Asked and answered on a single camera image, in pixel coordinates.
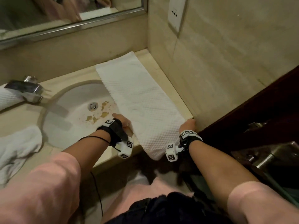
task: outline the sink drain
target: sink drain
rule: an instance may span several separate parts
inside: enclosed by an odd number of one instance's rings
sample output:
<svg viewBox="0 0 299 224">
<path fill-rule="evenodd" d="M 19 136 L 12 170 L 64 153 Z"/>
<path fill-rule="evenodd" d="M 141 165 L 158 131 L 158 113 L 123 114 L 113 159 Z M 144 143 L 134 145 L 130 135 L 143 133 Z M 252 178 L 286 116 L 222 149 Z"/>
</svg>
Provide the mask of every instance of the sink drain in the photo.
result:
<svg viewBox="0 0 299 224">
<path fill-rule="evenodd" d="M 88 105 L 88 110 L 93 112 L 95 110 L 97 110 L 97 108 L 99 107 L 98 103 L 97 102 L 92 102 Z"/>
</svg>

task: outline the countertop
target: countertop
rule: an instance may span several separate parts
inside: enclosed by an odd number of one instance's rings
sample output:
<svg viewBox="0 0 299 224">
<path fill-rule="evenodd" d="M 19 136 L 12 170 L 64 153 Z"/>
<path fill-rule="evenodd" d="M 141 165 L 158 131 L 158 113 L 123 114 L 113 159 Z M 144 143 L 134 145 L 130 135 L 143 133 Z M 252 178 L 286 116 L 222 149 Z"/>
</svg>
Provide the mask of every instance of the countertop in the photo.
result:
<svg viewBox="0 0 299 224">
<path fill-rule="evenodd" d="M 148 50 L 144 49 L 138 51 L 135 53 L 135 55 L 144 65 L 153 79 L 174 102 L 182 116 L 185 119 L 192 118 L 192 114 L 190 113 L 189 109 L 186 107 L 185 103 L 178 95 L 178 93 L 176 92 L 170 81 L 167 79 L 166 75 L 160 69 L 158 64 L 155 62 L 154 58 L 148 52 Z M 32 105 L 28 103 L 21 103 L 0 112 L 0 137 L 10 135 L 30 125 L 37 125 L 41 127 L 43 115 L 45 114 L 47 103 L 49 101 L 55 99 L 58 94 L 61 94 L 65 90 L 68 90 L 69 87 L 72 87 L 73 85 L 84 84 L 84 82 L 90 80 L 100 80 L 100 77 L 95 70 L 95 66 L 91 66 L 79 71 L 75 71 L 54 79 L 41 82 L 40 84 L 44 87 L 45 91 L 42 94 L 44 98 L 42 99 L 40 104 Z M 133 153 L 137 153 L 138 151 L 140 151 L 141 147 L 134 135 L 133 139 L 135 142 Z M 41 150 L 26 161 L 24 166 L 12 178 L 12 180 L 24 176 L 36 166 L 47 162 L 52 155 L 61 152 L 61 150 L 62 149 L 56 148 L 47 142 L 43 142 Z M 116 162 L 120 162 L 121 160 L 121 158 L 118 158 L 116 150 L 114 150 L 114 148 L 112 147 L 108 147 L 108 149 L 100 157 L 94 167 L 97 166 L 97 170 L 105 169 Z"/>
</svg>

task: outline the white towel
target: white towel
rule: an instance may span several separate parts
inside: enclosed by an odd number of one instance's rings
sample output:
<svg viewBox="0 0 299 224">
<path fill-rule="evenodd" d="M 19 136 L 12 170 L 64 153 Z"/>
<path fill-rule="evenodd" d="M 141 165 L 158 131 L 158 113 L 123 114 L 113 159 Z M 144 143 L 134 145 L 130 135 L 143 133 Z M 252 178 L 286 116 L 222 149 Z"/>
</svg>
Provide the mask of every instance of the white towel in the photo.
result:
<svg viewBox="0 0 299 224">
<path fill-rule="evenodd" d="M 38 152 L 41 145 L 42 133 L 37 126 L 0 138 L 0 189 L 19 171 L 28 155 Z"/>
<path fill-rule="evenodd" d="M 17 91 L 4 88 L 5 85 L 0 86 L 0 111 L 24 101 L 24 98 Z"/>
<path fill-rule="evenodd" d="M 178 140 L 185 121 L 177 107 L 133 52 L 98 64 L 96 70 L 120 113 L 131 120 L 144 151 L 159 160 L 166 145 Z"/>
</svg>

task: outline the chrome faucet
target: chrome faucet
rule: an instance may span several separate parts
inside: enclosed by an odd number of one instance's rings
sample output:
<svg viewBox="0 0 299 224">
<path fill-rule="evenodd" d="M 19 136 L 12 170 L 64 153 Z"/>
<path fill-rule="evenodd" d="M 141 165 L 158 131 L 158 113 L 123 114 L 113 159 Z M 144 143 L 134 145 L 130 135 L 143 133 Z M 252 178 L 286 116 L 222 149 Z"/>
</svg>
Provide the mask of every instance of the chrome faucet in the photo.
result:
<svg viewBox="0 0 299 224">
<path fill-rule="evenodd" d="M 30 103 L 39 103 L 43 96 L 43 87 L 37 84 L 37 78 L 26 76 L 23 81 L 10 80 L 4 88 L 17 91 Z"/>
</svg>

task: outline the mirror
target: mirror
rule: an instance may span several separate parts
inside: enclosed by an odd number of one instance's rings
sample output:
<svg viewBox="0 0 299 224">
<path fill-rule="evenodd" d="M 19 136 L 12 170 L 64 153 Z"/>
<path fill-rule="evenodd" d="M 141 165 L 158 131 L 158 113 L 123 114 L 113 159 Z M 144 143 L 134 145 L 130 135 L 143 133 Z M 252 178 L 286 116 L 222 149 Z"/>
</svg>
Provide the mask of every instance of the mirror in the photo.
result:
<svg viewBox="0 0 299 224">
<path fill-rule="evenodd" d="M 143 0 L 0 0 L 0 41 L 142 7 Z"/>
</svg>

